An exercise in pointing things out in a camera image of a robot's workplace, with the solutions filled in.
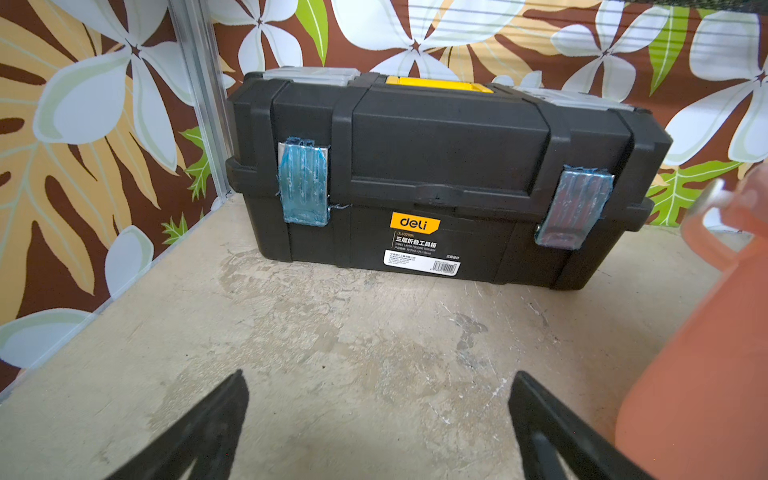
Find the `pink plastic bucket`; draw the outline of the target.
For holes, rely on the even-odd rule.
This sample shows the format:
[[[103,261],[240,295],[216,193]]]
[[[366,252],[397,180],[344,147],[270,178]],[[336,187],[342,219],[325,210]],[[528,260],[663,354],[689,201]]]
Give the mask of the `pink plastic bucket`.
[[[767,476],[767,167],[682,230],[720,271],[625,397],[618,450],[656,479]]]

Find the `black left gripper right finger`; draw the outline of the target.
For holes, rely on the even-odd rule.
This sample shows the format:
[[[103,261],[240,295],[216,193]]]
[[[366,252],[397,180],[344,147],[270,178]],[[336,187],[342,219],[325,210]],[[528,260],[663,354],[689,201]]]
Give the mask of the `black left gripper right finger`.
[[[648,479],[532,375],[518,371],[508,401],[527,479]]]

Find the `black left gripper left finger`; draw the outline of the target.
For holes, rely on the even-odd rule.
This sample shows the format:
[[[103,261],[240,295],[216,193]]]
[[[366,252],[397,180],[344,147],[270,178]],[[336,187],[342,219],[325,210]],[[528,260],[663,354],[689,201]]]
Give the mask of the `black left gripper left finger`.
[[[235,460],[249,390],[238,369],[111,479],[227,479]]]

